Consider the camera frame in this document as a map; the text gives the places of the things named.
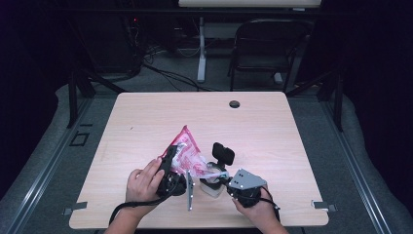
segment metal part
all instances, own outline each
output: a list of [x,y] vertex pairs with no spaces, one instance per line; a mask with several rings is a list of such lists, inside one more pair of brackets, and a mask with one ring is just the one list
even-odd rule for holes
[[260,176],[253,175],[244,169],[239,169],[233,179],[228,183],[228,186],[241,190],[260,187],[267,184],[267,181]]
[[191,173],[186,170],[186,189],[188,196],[188,212],[192,211],[192,198],[194,198],[194,180],[192,180]]
[[71,215],[73,213],[73,211],[85,209],[87,206],[88,206],[88,202],[76,203],[71,208],[64,209],[61,214],[62,215]]
[[337,211],[338,211],[336,205],[334,205],[334,204],[329,205],[329,204],[326,203],[326,202],[315,202],[315,201],[312,201],[312,206],[313,206],[315,209],[322,209],[322,210],[325,210],[325,211],[330,212],[330,213],[332,213],[332,212],[337,212]]
[[7,233],[20,233],[22,228],[27,223],[30,215],[33,213],[36,208],[37,203],[45,192],[50,180],[52,179],[58,164],[63,157],[63,152],[67,145],[69,145],[70,140],[76,135],[76,130],[79,128],[79,125],[86,115],[87,110],[92,104],[92,99],[84,99],[79,107],[79,118],[77,122],[74,123],[74,127],[67,129],[64,135],[62,136],[55,153],[51,157],[49,163],[45,166],[42,172],[39,173],[36,180],[31,185],[29,191],[27,192],[24,200],[21,202],[21,205],[17,211],[17,214],[9,227]]
[[297,12],[297,11],[277,11],[277,8],[265,9],[219,9],[219,8],[197,8],[197,9],[73,9],[73,8],[53,8],[45,6],[44,9],[57,16],[74,16],[89,14],[105,14],[118,16],[170,16],[170,17],[260,17],[260,18],[280,18],[280,19],[314,19],[314,20],[353,20],[360,17],[359,12]]
[[382,211],[374,197],[374,194],[371,192],[370,187],[368,186],[367,181],[364,178],[364,175],[361,171],[361,168],[358,165],[356,157],[352,151],[352,148],[347,143],[346,137],[343,132],[337,130],[334,120],[332,119],[332,110],[327,103],[321,105],[322,110],[327,116],[327,120],[330,123],[331,129],[333,129],[336,134],[339,142],[345,152],[345,160],[352,176],[358,193],[361,197],[361,200],[364,203],[364,206],[367,209],[368,214],[370,215],[371,221],[373,222],[374,227],[376,228],[377,233],[392,233],[389,225],[387,224],[385,218],[383,217]]

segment black strap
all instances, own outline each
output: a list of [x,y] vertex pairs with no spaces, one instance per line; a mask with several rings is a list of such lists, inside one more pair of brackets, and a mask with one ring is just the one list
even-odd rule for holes
[[115,216],[118,214],[118,212],[122,209],[122,208],[126,208],[126,207],[142,207],[142,206],[156,206],[161,204],[162,202],[164,202],[167,198],[169,198],[170,196],[172,196],[173,191],[176,188],[177,183],[175,184],[175,186],[170,190],[170,192],[165,195],[164,197],[154,200],[154,201],[149,201],[149,202],[127,202],[127,203],[122,203],[121,205],[117,206],[115,208],[115,210],[113,210],[112,215],[110,216],[109,219],[109,225],[110,223],[112,223],[113,219],[115,219]]
[[273,205],[273,207],[274,207],[274,213],[276,214],[277,220],[278,220],[278,221],[281,221],[281,220],[280,220],[280,212],[279,212],[280,207],[277,206],[277,204],[275,204],[275,203],[273,202],[273,195],[271,195],[270,191],[268,191],[268,189],[265,188],[265,187],[262,187],[262,188],[264,188],[264,190],[268,193],[268,195],[270,195],[271,201],[268,200],[268,199],[265,199],[265,198],[259,198],[259,200],[260,200],[260,201],[264,201],[264,202],[271,203],[271,204]]

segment metal rail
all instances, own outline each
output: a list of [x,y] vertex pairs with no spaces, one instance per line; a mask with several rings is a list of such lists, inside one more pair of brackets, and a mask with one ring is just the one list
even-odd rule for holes
[[67,129],[63,134],[49,163],[39,173],[36,180],[33,182],[27,194],[25,195],[23,201],[21,202],[17,214],[13,219],[7,233],[21,233],[23,231],[22,229],[24,228],[24,225],[27,223],[28,219],[36,208],[36,205],[39,203],[40,198],[45,192],[49,182],[52,179],[61,161],[61,158],[63,157],[65,147],[76,135],[76,130],[79,127],[82,118],[85,116],[87,112],[86,110],[88,110],[91,106],[92,101],[92,99],[86,98],[80,104],[78,121],[74,124],[73,128]]
[[176,9],[73,9],[50,8],[44,10],[58,16],[73,15],[117,15],[117,16],[146,16],[146,17],[260,17],[282,19],[308,19],[308,20],[353,20],[359,17],[359,12],[322,12],[310,11],[286,11],[280,8],[176,8]]
[[373,192],[370,190],[370,187],[368,186],[368,183],[365,180],[365,177],[361,171],[361,168],[358,165],[353,150],[347,142],[346,136],[344,135],[344,133],[340,132],[334,124],[331,107],[328,105],[328,102],[322,102],[321,106],[322,110],[325,113],[325,116],[327,116],[329,124],[331,125],[331,129],[334,130],[334,133],[336,134],[344,150],[345,160],[349,168],[350,175],[352,176],[355,182],[361,200],[364,203],[364,206],[368,214],[370,215],[371,221],[373,222],[373,225],[376,228],[377,233],[391,234],[392,231],[380,210],[380,207],[376,201],[376,198],[374,197]]

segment pink plastic bag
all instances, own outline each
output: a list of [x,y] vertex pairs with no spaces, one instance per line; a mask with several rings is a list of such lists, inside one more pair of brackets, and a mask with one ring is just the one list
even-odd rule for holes
[[[178,146],[176,154],[172,159],[171,171],[185,174],[186,170],[189,170],[193,177],[210,174],[207,163],[201,156],[201,151],[186,125],[170,145]],[[161,157],[165,157],[166,154],[167,151],[165,150]]]

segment table surface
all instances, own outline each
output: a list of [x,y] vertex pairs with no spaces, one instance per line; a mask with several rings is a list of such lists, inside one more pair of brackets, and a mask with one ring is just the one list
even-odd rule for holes
[[321,0],[179,0],[180,7],[318,8]]
[[[231,100],[240,107],[230,107]],[[201,92],[118,96],[78,198],[87,207],[73,212],[70,226],[106,228],[114,208],[125,201],[130,172],[161,155],[185,125],[207,161],[216,162],[211,150],[220,142],[236,153],[226,167],[231,176],[244,168],[267,180],[283,225],[326,225],[327,213],[311,205],[322,199],[284,93]],[[194,181],[191,212],[186,194],[170,197],[138,228],[252,226],[225,190],[212,198]]]

